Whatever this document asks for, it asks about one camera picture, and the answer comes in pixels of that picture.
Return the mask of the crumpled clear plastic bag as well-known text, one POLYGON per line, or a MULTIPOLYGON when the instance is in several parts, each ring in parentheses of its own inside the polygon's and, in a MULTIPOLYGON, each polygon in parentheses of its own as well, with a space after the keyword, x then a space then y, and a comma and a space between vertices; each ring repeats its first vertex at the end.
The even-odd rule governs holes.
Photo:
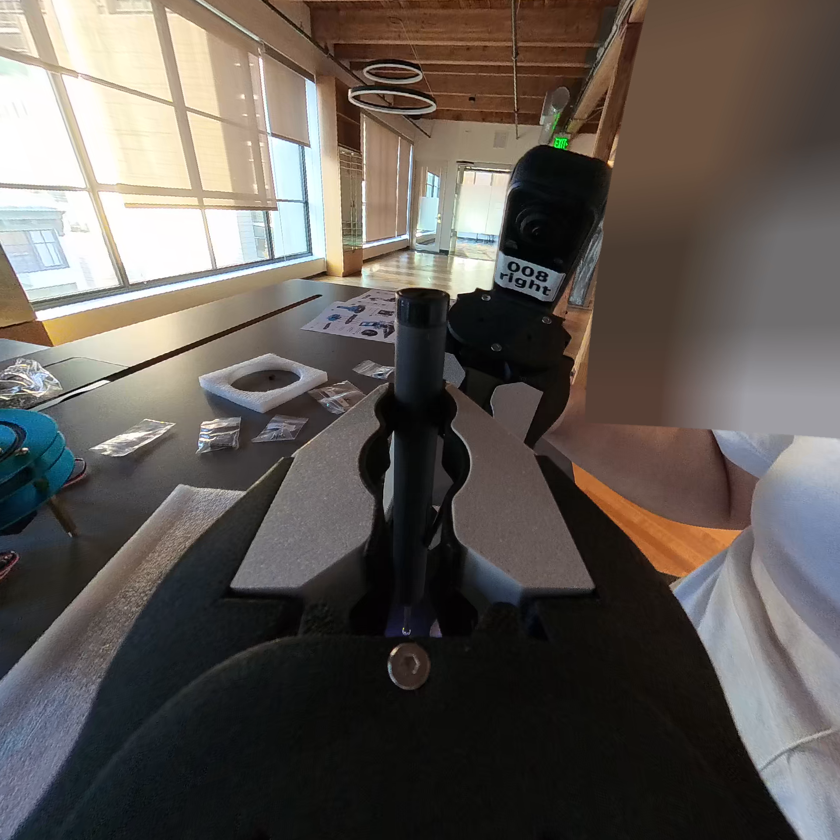
POLYGON ((2 407, 26 409, 63 391, 59 380, 35 360, 18 358, 1 371, 2 407))

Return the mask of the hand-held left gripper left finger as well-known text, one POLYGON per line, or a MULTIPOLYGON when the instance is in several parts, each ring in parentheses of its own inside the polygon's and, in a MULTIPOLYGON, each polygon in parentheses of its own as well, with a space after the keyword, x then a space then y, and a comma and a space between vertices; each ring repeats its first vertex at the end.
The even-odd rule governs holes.
POLYGON ((294 455, 231 583, 246 596, 285 596, 351 609, 367 592, 364 552, 383 517, 391 465, 385 410, 374 388, 294 455))

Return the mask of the white foam sheet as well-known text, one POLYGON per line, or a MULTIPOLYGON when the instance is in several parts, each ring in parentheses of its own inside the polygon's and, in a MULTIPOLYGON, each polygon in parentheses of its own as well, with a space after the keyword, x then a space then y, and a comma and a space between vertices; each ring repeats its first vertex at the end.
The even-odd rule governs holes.
POLYGON ((180 485, 1 683, 1 838, 57 776, 121 642, 182 554, 242 490, 180 485))

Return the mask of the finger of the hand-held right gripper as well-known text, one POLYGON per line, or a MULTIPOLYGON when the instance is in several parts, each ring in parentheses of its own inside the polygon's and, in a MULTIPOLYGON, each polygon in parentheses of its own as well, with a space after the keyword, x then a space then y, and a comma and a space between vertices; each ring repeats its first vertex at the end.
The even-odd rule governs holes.
POLYGON ((490 412, 513 437, 527 443, 530 426, 543 392, 525 382, 499 384, 490 396, 490 412))
POLYGON ((464 367, 452 353, 444 357, 444 380, 489 413, 489 375, 483 371, 464 367))

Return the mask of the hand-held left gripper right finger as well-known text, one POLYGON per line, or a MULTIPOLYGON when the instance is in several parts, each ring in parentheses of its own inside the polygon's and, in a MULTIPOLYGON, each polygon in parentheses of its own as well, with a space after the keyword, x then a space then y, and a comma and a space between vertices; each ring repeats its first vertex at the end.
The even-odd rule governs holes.
POLYGON ((471 603, 590 595, 594 583, 533 451, 446 384, 434 504, 450 488, 455 587, 471 603))

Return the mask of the printed instruction sheet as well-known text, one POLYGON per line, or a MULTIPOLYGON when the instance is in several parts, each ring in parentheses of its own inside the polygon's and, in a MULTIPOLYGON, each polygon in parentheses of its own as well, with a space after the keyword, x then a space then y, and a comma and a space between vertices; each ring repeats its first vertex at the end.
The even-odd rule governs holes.
POLYGON ((390 290, 367 289, 347 301, 328 305, 301 327, 303 331, 394 343, 398 331, 415 324, 400 317, 399 294, 390 290))

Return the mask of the beige roller window blind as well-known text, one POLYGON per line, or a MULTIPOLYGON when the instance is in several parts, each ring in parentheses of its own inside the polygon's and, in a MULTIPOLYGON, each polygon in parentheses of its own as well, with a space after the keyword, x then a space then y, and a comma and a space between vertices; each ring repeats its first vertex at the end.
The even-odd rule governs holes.
POLYGON ((262 67, 269 134, 309 147, 307 80, 266 52, 262 67))

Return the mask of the wooden box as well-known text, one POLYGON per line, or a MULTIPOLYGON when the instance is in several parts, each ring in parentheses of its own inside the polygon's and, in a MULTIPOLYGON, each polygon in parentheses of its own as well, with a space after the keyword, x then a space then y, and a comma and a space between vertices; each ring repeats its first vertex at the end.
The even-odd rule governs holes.
POLYGON ((1 248, 1 339, 52 347, 45 325, 38 320, 25 290, 1 248))

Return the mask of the person's right forearm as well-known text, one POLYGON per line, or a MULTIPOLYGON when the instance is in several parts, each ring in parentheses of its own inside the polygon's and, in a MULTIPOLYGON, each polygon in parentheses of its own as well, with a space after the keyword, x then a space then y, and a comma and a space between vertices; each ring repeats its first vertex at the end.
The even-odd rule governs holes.
POLYGON ((548 438, 574 465, 654 515, 704 529, 750 525, 758 479, 726 458, 710 431, 565 418, 548 438))

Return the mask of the white foam square with hole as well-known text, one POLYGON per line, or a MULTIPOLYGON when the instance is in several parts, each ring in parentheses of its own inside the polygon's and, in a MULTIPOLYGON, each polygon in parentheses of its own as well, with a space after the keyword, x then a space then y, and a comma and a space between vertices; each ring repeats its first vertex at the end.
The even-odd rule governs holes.
POLYGON ((312 368, 294 360, 265 353, 254 359, 239 362, 219 371, 202 374, 199 385, 206 391, 237 406, 258 413, 268 413, 297 397, 326 384, 326 371, 312 368), (248 375, 288 373, 292 380, 288 384, 270 385, 267 391, 247 391, 236 383, 248 375))

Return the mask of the black desk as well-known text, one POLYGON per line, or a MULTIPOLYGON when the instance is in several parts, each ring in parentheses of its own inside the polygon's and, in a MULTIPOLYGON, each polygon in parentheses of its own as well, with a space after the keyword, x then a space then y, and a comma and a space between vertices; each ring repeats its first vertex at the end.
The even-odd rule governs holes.
MULTIPOLYGON (((396 371, 396 342, 301 330, 349 291, 309 280, 282 283, 268 318, 239 322, 235 331, 214 333, 211 341, 184 344, 171 358, 155 358, 155 364, 126 366, 115 381, 58 404, 50 401, 45 411, 2 411, 2 469, 14 492, 22 503, 37 505, 44 489, 45 506, 59 500, 61 508, 57 525, 25 513, 28 524, 21 533, 2 535, 19 556, 2 580, 2 678, 180 485, 244 495, 182 554, 137 616, 106 672, 116 669, 121 686, 139 681, 151 687, 154 679, 189 683, 250 648, 284 644, 288 638, 296 642, 298 636, 373 637, 374 649, 387 650, 424 639, 438 620, 444 636, 467 637, 488 609, 505 604, 471 603, 456 589, 456 543, 450 531, 455 489, 438 504, 433 491, 424 597, 413 613, 411 636, 401 635, 392 557, 394 395, 385 410, 391 465, 383 517, 364 552, 369 584, 364 596, 344 611, 326 602, 232 592, 232 580, 294 455, 341 415, 307 393, 268 413, 250 411, 206 392, 198 378, 276 354, 326 371, 326 384, 350 381, 366 395, 382 384, 394 386, 395 373, 377 381, 352 369, 370 360, 396 371), (295 440, 252 443, 275 415, 306 417, 308 423, 295 440), (241 417, 238 449, 196 455, 201 422, 217 417, 241 417), (175 426, 125 457, 90 451, 145 418, 175 426)), ((571 504, 562 500, 574 495, 574 484, 546 457, 534 455, 576 545, 571 512, 563 510, 571 504)), ((509 604, 530 623, 530 614, 543 602, 582 596, 588 595, 509 604)))

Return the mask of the silver ventilation duct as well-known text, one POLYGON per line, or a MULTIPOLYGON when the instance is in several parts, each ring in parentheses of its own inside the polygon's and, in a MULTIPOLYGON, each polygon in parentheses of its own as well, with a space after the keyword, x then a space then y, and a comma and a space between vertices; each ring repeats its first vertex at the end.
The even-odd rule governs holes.
POLYGON ((567 87, 557 87, 545 94, 539 120, 540 144, 552 143, 562 112, 570 99, 571 94, 567 87))

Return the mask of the person's white shirt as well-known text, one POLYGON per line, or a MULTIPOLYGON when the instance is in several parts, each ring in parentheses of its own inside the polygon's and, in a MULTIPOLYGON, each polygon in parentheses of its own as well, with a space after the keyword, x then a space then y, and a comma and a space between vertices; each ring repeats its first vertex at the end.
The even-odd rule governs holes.
POLYGON ((839 441, 714 432, 750 525, 674 589, 800 838, 839 838, 839 441))

